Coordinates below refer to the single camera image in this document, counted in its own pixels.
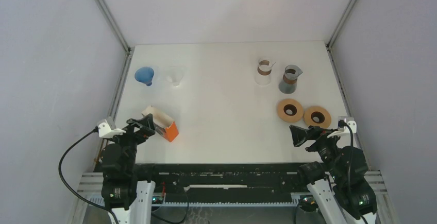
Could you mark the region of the grey glass carafe brown band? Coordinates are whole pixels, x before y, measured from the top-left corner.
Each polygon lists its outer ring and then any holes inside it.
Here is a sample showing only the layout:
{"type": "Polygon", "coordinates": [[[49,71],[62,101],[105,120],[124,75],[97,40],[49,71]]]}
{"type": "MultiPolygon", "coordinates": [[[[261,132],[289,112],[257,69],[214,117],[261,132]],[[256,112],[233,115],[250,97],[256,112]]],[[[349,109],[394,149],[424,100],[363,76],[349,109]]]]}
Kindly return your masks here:
{"type": "Polygon", "coordinates": [[[297,65],[288,65],[284,69],[282,80],[278,88],[284,94],[292,94],[297,89],[298,77],[303,71],[297,65]]]}

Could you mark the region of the clear glass dripper cone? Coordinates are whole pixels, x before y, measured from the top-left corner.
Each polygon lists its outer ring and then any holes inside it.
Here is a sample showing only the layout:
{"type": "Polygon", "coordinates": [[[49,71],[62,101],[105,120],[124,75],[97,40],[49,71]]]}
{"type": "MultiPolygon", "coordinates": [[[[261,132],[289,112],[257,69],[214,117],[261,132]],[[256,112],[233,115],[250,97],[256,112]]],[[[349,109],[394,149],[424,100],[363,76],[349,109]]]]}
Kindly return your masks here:
{"type": "Polygon", "coordinates": [[[177,87],[180,85],[180,82],[184,77],[185,71],[185,66],[170,66],[166,71],[166,79],[174,87],[177,87]]]}

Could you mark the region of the wooden dripper ring holder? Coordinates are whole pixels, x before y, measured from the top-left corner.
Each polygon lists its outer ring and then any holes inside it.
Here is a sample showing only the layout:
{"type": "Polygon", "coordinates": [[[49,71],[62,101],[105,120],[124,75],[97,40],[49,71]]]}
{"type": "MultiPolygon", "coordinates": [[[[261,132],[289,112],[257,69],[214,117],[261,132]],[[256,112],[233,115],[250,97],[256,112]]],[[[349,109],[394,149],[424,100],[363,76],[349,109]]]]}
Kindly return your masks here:
{"type": "Polygon", "coordinates": [[[295,99],[283,99],[277,105],[277,114],[281,120],[287,123],[296,123],[304,115],[303,106],[295,99]]]}

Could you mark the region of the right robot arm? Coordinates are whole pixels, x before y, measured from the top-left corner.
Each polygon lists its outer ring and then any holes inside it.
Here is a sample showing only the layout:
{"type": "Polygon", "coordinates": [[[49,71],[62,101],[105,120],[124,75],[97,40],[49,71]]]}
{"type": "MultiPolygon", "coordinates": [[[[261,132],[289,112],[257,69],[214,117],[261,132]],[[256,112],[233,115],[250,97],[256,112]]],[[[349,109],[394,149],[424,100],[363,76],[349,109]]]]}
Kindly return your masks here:
{"type": "Polygon", "coordinates": [[[318,210],[326,223],[375,223],[377,199],[364,177],[368,172],[364,152],[353,142],[337,146],[342,135],[354,137],[356,122],[340,120],[336,129],[295,125],[289,129],[294,147],[312,141],[305,150],[318,153],[322,160],[298,168],[298,186],[310,195],[300,197],[296,208],[318,210]]]}

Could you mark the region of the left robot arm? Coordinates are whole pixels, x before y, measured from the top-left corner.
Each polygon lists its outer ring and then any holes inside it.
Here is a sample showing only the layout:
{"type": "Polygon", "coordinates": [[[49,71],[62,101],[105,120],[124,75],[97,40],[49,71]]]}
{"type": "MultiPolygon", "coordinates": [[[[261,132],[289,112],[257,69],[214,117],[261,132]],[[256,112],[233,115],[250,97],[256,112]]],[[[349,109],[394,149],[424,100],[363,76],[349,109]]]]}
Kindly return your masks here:
{"type": "Polygon", "coordinates": [[[130,118],[117,128],[111,117],[97,123],[98,135],[110,141],[100,153],[103,185],[101,196],[112,223],[150,223],[152,192],[161,185],[158,174],[136,173],[137,146],[155,135],[153,115],[130,118]]]}

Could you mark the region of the orange coffee filter box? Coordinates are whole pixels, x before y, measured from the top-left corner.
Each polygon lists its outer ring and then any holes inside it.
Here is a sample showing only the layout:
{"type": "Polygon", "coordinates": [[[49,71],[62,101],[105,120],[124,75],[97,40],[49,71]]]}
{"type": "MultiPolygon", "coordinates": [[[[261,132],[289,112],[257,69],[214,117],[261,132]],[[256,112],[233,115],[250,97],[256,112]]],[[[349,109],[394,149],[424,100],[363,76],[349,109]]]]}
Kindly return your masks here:
{"type": "Polygon", "coordinates": [[[179,135],[175,120],[158,108],[154,106],[148,106],[141,112],[141,114],[144,117],[149,114],[153,116],[155,131],[168,142],[172,142],[179,135]]]}

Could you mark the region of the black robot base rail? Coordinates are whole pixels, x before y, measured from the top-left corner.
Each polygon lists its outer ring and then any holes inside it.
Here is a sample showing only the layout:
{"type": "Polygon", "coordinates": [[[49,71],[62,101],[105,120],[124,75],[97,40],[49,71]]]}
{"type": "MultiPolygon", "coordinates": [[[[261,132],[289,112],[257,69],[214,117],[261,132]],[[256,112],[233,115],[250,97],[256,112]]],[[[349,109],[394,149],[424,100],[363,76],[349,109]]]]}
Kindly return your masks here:
{"type": "Polygon", "coordinates": [[[139,164],[139,181],[154,181],[153,203],[292,204],[327,166],[276,164],[139,164]]]}

